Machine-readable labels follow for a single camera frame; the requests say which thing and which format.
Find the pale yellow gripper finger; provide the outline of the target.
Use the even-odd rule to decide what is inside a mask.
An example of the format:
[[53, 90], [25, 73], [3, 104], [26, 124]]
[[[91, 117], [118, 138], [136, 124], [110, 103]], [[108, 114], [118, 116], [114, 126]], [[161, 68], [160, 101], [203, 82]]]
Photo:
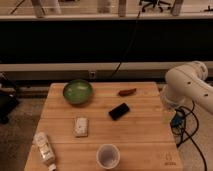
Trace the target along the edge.
[[169, 124], [171, 120], [173, 119], [175, 115], [175, 110], [174, 109], [164, 109], [163, 110], [163, 123], [164, 124]]

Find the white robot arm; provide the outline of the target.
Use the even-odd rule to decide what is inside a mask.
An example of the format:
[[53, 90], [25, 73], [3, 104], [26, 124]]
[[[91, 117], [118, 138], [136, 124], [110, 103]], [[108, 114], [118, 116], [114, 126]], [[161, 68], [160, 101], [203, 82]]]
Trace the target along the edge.
[[185, 99], [191, 99], [213, 115], [213, 87], [205, 82], [207, 66], [200, 61], [192, 61], [168, 70], [166, 85], [160, 95], [166, 109], [177, 109]]

